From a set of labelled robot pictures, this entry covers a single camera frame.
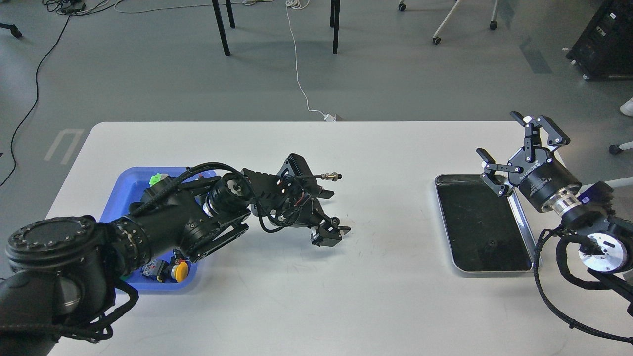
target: black power cord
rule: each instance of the black power cord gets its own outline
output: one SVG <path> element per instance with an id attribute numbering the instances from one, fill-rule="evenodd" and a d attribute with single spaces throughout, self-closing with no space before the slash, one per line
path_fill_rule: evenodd
<path id="1" fill-rule="evenodd" d="M 539 294 L 541 295 L 541 298 L 545 302 L 545 305 L 548 306 L 548 308 L 552 311 L 552 313 L 554 313 L 555 316 L 559 317 L 562 321 L 564 321 L 567 325 L 569 325 L 570 329 L 576 328 L 582 331 L 583 333 L 597 336 L 599 338 L 622 341 L 622 342 L 630 343 L 631 345 L 633 345 L 633 338 L 627 338 L 624 336 L 618 336 L 614 334 L 605 333 L 604 331 L 594 329 L 593 327 L 586 326 L 585 324 L 578 322 L 575 319 L 572 319 L 567 314 L 563 313 L 560 309 L 556 308 L 554 304 L 549 300 L 549 298 L 545 295 L 545 292 L 543 291 L 543 288 L 541 286 L 541 280 L 539 279 L 539 258 L 541 256 L 541 250 L 543 249 L 543 246 L 545 245 L 545 243 L 548 242 L 548 240 L 552 236 L 560 236 L 561 234 L 564 234 L 564 233 L 565 231 L 563 230 L 562 226 L 559 226 L 553 230 L 545 229 L 539 235 L 539 239 L 537 240 L 536 247 L 534 248 L 534 252 L 535 252 L 534 253 L 534 268 L 533 268 L 534 281 L 536 282 L 536 288 L 539 290 Z"/>
<path id="2" fill-rule="evenodd" d="M 13 143 L 15 141 L 15 135 L 18 133 L 18 129 L 20 128 L 20 126 L 22 126 L 22 124 L 24 123 L 24 121 L 26 121 L 26 119 L 28 118 L 28 116 L 31 114 L 31 112 L 33 112 L 33 109 L 35 109 L 35 106 L 37 105 L 37 103 L 39 102 L 39 82 L 37 80 L 37 75 L 39 74 L 39 69 L 42 66 L 42 63 L 44 62 L 44 60 L 46 59 L 46 57 L 49 56 L 49 54 L 51 54 L 51 52 L 53 52 L 53 50 L 55 49 L 55 47 L 57 46 L 58 43 L 60 43 L 60 39 L 61 39 L 61 35 L 64 34 L 64 30 L 66 30 L 66 26 L 68 26 L 68 21 L 70 20 L 70 16 L 66 19 L 66 23 L 64 24 L 64 27 L 61 29 L 60 35 L 59 37 L 57 37 L 57 41 L 55 41 L 55 44 L 53 44 L 53 46 L 51 47 L 51 49 L 48 51 L 48 53 L 46 53 L 44 55 L 44 57 L 42 57 L 42 60 L 40 61 L 40 63 L 37 65 L 37 69 L 35 70 L 35 103 L 33 103 L 33 106 L 31 106 L 31 109 L 28 111 L 28 113 L 24 116 L 24 118 L 22 119 L 22 121 L 20 121 L 20 123 L 18 124 L 18 127 L 15 128 L 15 131 L 13 131 L 13 136 L 11 137 L 11 158 L 13 159 L 13 168 L 11 169 L 11 172 L 9 173 L 9 175 L 7 175 L 7 177 L 2 181 L 2 183 L 0 183 L 0 187 L 4 185 L 4 183 L 6 183 L 7 180 L 9 180 L 9 178 L 11 177 L 11 175 L 13 174 L 13 172 L 15 172 L 15 169 L 18 165 L 18 162 L 15 159 L 15 152 L 13 150 Z"/>

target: black cable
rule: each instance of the black cable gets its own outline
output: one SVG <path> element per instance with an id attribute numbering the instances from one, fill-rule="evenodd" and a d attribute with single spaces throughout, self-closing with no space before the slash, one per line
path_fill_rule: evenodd
<path id="1" fill-rule="evenodd" d="M 581 322 L 576 321 L 575 319 L 572 319 L 567 314 L 563 313 L 561 310 L 556 308 L 554 304 L 549 300 L 549 298 L 545 295 L 545 292 L 543 291 L 543 288 L 541 286 L 541 280 L 539 279 L 539 258 L 541 257 L 541 250 L 543 249 L 543 246 L 545 245 L 545 243 L 548 242 L 550 237 L 554 235 L 558 236 L 562 232 L 563 232 L 562 226 L 559 226 L 554 230 L 544 229 L 539 235 L 539 239 L 537 240 L 536 247 L 534 248 L 534 268 L 533 268 L 534 281 L 536 282 L 536 288 L 539 290 L 539 294 L 541 295 L 541 298 L 545 302 L 545 305 L 548 306 L 548 308 L 552 311 L 552 313 L 554 313 L 555 316 L 557 316 L 559 319 L 561 319 L 567 325 L 569 325 L 570 329 L 576 328 L 582 331 L 583 333 L 597 336 L 599 338 L 622 341 L 622 342 L 630 343 L 631 345 L 633 345 L 633 338 L 626 338 L 624 336 L 617 336 L 614 334 L 605 333 L 604 331 L 594 329 L 592 327 L 586 326 L 585 324 Z"/>
<path id="2" fill-rule="evenodd" d="M 7 177 L 2 181 L 2 183 L 0 183 L 0 187 L 3 186 L 4 183 L 6 183 L 6 181 L 9 179 L 9 177 L 11 177 L 11 175 L 15 171 L 15 168 L 18 166 L 18 162 L 15 159 L 15 152 L 13 151 L 13 142 L 15 141 L 15 135 L 18 133 L 18 129 L 20 128 L 20 126 L 22 126 L 24 121 L 26 121 L 27 117 L 31 114 L 31 112 L 33 111 L 33 109 L 35 108 L 35 106 L 37 105 L 37 103 L 39 101 L 39 82 L 37 81 L 37 75 L 39 74 L 39 69 L 42 66 L 42 62 L 44 62 L 46 57 L 48 57 L 48 55 L 51 54 L 51 52 L 53 52 L 55 47 L 57 47 L 57 44 L 60 43 L 61 35 L 64 34 L 64 30 L 66 30 L 66 26 L 68 26 L 68 21 L 69 20 L 70 20 L 70 16 L 66 19 L 66 23 L 64 24 L 64 27 L 61 29 L 60 36 L 57 37 L 57 41 L 55 41 L 55 44 L 53 44 L 51 50 L 48 51 L 48 53 L 46 53 L 46 55 L 44 55 L 44 57 L 42 57 L 42 60 L 37 65 L 37 69 L 35 70 L 35 103 L 33 103 L 33 106 L 31 106 L 31 109 L 24 116 L 22 121 L 20 121 L 20 123 L 18 124 L 18 127 L 15 128 L 15 131 L 13 131 L 13 136 L 11 137 L 11 145 L 10 145 L 10 147 L 11 147 L 11 158 L 13 159 L 13 169 L 11 169 L 11 172 L 9 173 L 9 175 L 7 175 Z"/>
<path id="3" fill-rule="evenodd" d="M 109 8 L 114 7 L 114 5 L 116 5 L 116 2 L 106 8 L 97 10 L 100 6 L 102 6 L 107 0 L 102 0 L 99 4 L 97 4 L 95 7 L 93 7 L 90 10 L 85 10 L 85 5 L 83 4 L 82 8 L 74 8 L 74 5 L 76 3 L 81 3 L 82 1 L 75 1 L 75 0 L 42 0 L 42 5 L 46 6 L 46 11 L 50 12 L 50 13 L 57 13 L 59 15 L 70 15 L 70 16 L 87 16 L 87 15 L 93 15 L 96 13 L 100 13 L 102 11 L 105 11 Z"/>
<path id="4" fill-rule="evenodd" d="M 107 8 L 103 8 L 103 9 L 101 9 L 101 10 L 98 10 L 98 11 L 94 11 L 94 10 L 96 9 L 96 7 L 95 7 L 95 8 L 93 8 L 92 10 L 90 10 L 89 12 L 87 12 L 87 13 L 81 13 L 81 14 L 78 14 L 78 15 L 74 15 L 74 14 L 72 14 L 71 16 L 88 16 L 88 15 L 94 15 L 94 14 L 96 14 L 96 13 L 100 13 L 100 12 L 102 12 L 102 11 L 106 11 L 106 10 L 107 10 L 107 9 L 109 9 L 109 8 L 113 8 L 115 5 L 116 5 L 116 3 L 114 3 L 114 4 L 110 5 L 110 6 L 108 6 Z"/>

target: chair wheel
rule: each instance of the chair wheel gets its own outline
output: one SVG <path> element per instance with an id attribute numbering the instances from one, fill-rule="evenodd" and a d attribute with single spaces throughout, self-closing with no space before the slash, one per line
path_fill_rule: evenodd
<path id="1" fill-rule="evenodd" d="M 612 155 L 617 155 L 622 151 L 623 149 L 620 149 L 620 147 L 618 147 L 618 145 L 616 144 L 612 144 L 611 146 L 609 146 L 609 153 L 611 153 Z"/>

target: robotic arm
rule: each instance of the robotic arm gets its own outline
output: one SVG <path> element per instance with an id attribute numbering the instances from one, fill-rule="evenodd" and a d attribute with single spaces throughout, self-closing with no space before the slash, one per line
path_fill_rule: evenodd
<path id="1" fill-rule="evenodd" d="M 523 117 L 511 112 L 512 117 L 525 129 L 521 147 L 505 165 L 498 164 L 484 149 L 477 153 L 484 160 L 482 180 L 499 197 L 509 196 L 514 188 L 527 198 L 538 212 L 555 211 L 561 218 L 561 226 L 544 238 L 541 234 L 537 253 L 552 235 L 560 237 L 556 248 L 556 262 L 561 275 L 570 283 L 584 289 L 612 289 L 629 301 L 627 312 L 633 316 L 633 285 L 616 273 L 633 270 L 633 223 L 615 216 L 610 201 L 613 189 L 598 182 L 578 195 L 580 182 L 556 159 L 553 152 L 569 144 L 570 139 L 549 118 Z M 547 145 L 542 145 L 540 129 L 548 133 Z M 506 172 L 507 180 L 501 182 L 496 172 Z M 567 246 L 579 245 L 578 254 L 587 271 L 598 281 L 583 281 L 573 276 L 567 266 Z M 534 277 L 541 296 L 550 309 L 570 327 L 600 337 L 633 343 L 633 338 L 623 338 L 591 329 L 577 323 L 556 309 L 542 292 L 538 279 L 538 256 L 535 258 Z"/>
<path id="2" fill-rule="evenodd" d="M 183 183 L 212 169 L 228 173 Z M 307 227 L 313 245 L 336 245 L 350 228 L 323 212 L 318 199 L 334 192 L 317 179 L 340 178 L 313 175 L 294 153 L 277 174 L 210 162 L 163 177 L 113 222 L 85 215 L 21 228 L 6 249 L 18 273 L 0 284 L 0 355 L 45 355 L 60 336 L 90 342 L 112 337 L 112 323 L 139 297 L 120 277 L 173 248 L 193 262 L 201 260 L 244 234 L 251 211 L 266 232 Z M 276 228 L 268 229 L 264 217 Z M 115 288 L 129 300 L 106 315 L 115 304 Z"/>

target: floor marking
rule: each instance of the floor marking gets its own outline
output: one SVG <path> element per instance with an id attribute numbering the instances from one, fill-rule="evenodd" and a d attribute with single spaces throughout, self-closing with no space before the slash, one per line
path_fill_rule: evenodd
<path id="1" fill-rule="evenodd" d="M 55 141 L 53 141 L 51 148 L 48 149 L 48 152 L 46 153 L 46 156 L 44 157 L 45 161 L 51 160 L 51 158 L 55 154 L 55 151 L 57 150 L 57 147 L 60 145 L 61 140 L 64 138 L 66 134 L 75 135 L 75 137 L 73 137 L 73 141 L 70 143 L 68 150 L 66 150 L 66 154 L 64 155 L 64 158 L 62 158 L 61 160 L 61 164 L 65 165 L 68 163 L 68 161 L 70 161 L 70 157 L 73 155 L 73 153 L 75 152 L 75 149 L 77 148 L 79 139 L 81 138 L 82 134 L 84 134 L 84 129 L 61 130 L 60 133 L 57 135 L 57 137 L 55 137 Z"/>

